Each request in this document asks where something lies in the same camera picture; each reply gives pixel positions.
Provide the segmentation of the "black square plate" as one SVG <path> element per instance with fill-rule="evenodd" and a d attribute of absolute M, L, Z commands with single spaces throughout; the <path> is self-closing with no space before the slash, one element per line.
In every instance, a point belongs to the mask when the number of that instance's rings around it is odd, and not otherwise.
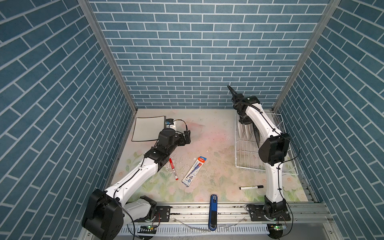
<path fill-rule="evenodd" d="M 257 144 L 258 148 L 260 148 L 260 140 L 261 140 L 260 132 L 254 123 L 253 123 L 253 130 L 254 130 L 254 135 L 255 135 L 255 139 L 256 139 L 256 144 Z"/>

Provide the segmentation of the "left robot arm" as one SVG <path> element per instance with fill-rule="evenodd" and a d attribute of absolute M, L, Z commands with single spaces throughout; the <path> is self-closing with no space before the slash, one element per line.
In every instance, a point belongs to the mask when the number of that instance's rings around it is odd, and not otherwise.
<path fill-rule="evenodd" d="M 155 145 L 145 153 L 143 160 L 125 177 L 105 190 L 96 189 L 89 197 L 82 219 L 82 227 L 100 240 L 113 240 L 128 222 L 151 221 L 157 202 L 142 196 L 129 203 L 130 197 L 169 162 L 177 147 L 191 143 L 189 130 L 179 133 L 165 128 Z"/>

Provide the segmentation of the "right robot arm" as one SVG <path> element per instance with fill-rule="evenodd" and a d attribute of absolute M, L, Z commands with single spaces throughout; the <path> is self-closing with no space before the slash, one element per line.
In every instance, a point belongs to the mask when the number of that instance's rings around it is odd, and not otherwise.
<path fill-rule="evenodd" d="M 267 116 L 257 97 L 245 97 L 231 86 L 227 87 L 232 94 L 233 108 L 240 117 L 239 123 L 253 127 L 255 131 L 258 155 L 264 163 L 267 177 L 264 215 L 268 220 L 275 220 L 288 211 L 282 190 L 282 168 L 291 137 Z"/>

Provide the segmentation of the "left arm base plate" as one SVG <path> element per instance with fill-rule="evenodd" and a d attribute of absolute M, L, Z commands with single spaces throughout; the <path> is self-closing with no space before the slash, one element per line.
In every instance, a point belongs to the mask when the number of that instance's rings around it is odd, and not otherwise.
<path fill-rule="evenodd" d="M 171 214 L 171 206 L 150 207 L 146 216 L 135 220 L 135 222 L 169 222 Z"/>

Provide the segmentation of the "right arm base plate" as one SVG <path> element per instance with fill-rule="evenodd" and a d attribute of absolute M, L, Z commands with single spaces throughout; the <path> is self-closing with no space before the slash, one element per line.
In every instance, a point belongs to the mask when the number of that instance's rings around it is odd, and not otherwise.
<path fill-rule="evenodd" d="M 290 211 L 285 208 L 281 211 L 274 211 L 274 209 L 269 205 L 246 205 L 246 210 L 250 215 L 252 222 L 260 221 L 290 221 L 291 215 Z"/>

